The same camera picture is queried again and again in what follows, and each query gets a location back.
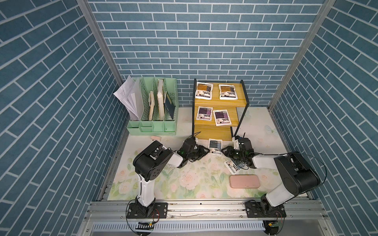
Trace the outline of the purple coffee bag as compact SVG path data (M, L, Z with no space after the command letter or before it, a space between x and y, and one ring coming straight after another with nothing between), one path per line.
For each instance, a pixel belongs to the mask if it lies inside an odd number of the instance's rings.
M213 115L216 126L232 125L228 110L214 110Z
M212 107L198 107L196 120L197 121L211 121L212 120Z

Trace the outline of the orange coffee bag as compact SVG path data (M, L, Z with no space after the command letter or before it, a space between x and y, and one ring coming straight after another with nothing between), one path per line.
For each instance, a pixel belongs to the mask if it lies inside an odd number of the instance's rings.
M213 86L214 85L211 84L211 83L197 82L195 98L196 99L211 100L212 99Z
M237 100L236 87L234 85L220 84L220 100Z

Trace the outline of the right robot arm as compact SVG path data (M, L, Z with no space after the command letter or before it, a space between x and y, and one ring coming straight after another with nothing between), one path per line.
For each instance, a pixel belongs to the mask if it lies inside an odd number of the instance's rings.
M248 138L237 136L234 146L225 147L221 152L237 162L236 165L232 165L231 171L239 166L250 169L272 169L276 170L281 178L281 183L264 194L259 202L255 200L245 202L248 218L284 219L286 217L284 203L324 184L304 155L297 151L284 154L257 153Z

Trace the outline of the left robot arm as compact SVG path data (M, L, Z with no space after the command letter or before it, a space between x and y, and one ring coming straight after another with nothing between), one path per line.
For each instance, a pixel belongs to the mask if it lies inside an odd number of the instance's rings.
M209 153L210 150L197 144L194 137L187 138L178 151L166 148L159 141L153 141L133 161L135 172L139 176L140 193L134 203L129 203L126 218L166 218L168 203L156 202L155 179L168 164L182 168L188 162L198 161Z

